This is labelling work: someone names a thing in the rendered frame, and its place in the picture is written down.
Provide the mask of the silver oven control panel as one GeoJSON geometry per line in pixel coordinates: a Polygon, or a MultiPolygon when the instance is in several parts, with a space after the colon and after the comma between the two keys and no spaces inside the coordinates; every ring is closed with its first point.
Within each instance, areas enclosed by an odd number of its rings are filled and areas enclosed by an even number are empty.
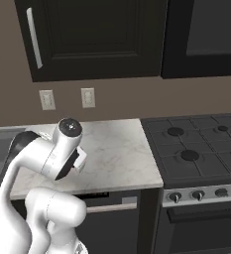
{"type": "Polygon", "coordinates": [[[164,190],[162,206],[175,207],[175,206],[207,204],[207,203],[227,202],[227,201],[231,201],[231,185],[164,190]],[[216,196],[215,191],[218,189],[227,189],[228,195],[224,197],[216,196]],[[204,191],[204,197],[201,201],[198,201],[192,196],[192,193],[194,191],[204,191]],[[172,192],[181,193],[181,199],[179,200],[178,203],[174,203],[172,200],[170,200],[169,195],[172,192]]]}

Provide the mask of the dark gas hob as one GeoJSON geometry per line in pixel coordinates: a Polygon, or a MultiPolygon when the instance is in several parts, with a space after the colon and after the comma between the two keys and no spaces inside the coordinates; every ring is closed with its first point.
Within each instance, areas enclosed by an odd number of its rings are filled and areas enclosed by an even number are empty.
{"type": "Polygon", "coordinates": [[[231,185],[231,113],[141,124],[166,190],[231,185]]]}

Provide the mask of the dark upper cupboard door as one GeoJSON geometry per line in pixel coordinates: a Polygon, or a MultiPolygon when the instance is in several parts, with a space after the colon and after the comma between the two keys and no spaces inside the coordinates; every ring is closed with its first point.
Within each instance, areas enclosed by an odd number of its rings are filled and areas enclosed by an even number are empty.
{"type": "Polygon", "coordinates": [[[158,76],[168,0],[15,0],[32,81],[158,76]],[[38,69],[26,11],[33,8],[38,69]]]}

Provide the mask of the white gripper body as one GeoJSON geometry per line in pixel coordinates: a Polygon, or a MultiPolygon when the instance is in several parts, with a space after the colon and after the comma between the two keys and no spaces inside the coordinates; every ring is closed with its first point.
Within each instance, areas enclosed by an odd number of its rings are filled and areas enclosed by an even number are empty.
{"type": "Polygon", "coordinates": [[[80,173],[85,166],[87,155],[80,147],[76,148],[76,152],[77,158],[73,163],[73,167],[78,173],[80,173]]]}

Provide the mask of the white wall outlet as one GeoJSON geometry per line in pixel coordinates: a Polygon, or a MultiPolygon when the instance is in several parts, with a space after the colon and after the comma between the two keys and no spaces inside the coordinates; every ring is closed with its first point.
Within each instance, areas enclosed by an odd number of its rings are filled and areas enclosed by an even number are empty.
{"type": "Polygon", "coordinates": [[[95,94],[93,88],[83,88],[81,90],[81,101],[83,108],[95,107],[95,94]]]}
{"type": "Polygon", "coordinates": [[[44,110],[55,110],[56,104],[54,94],[51,90],[40,90],[42,108],[44,110]]]}

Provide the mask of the dark oven door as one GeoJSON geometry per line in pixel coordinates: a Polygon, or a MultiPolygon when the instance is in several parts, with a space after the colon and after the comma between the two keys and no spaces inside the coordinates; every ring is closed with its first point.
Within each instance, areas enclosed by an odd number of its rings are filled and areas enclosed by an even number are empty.
{"type": "Polygon", "coordinates": [[[231,217],[171,223],[162,207],[154,254],[231,254],[231,217]]]}

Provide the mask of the dark microwave oven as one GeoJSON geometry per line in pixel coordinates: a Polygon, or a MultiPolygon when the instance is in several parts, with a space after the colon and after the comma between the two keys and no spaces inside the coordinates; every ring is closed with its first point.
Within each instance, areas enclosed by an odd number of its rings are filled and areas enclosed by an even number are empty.
{"type": "Polygon", "coordinates": [[[161,77],[231,75],[231,0],[168,0],[161,77]]]}

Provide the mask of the dark dishwasher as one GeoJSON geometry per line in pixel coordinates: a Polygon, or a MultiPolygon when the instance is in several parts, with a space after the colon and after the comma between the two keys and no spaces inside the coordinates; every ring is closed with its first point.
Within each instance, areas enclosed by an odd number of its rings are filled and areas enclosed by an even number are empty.
{"type": "Polygon", "coordinates": [[[137,254],[140,192],[138,190],[79,194],[87,207],[136,203],[136,209],[87,213],[76,234],[88,254],[137,254]]]}

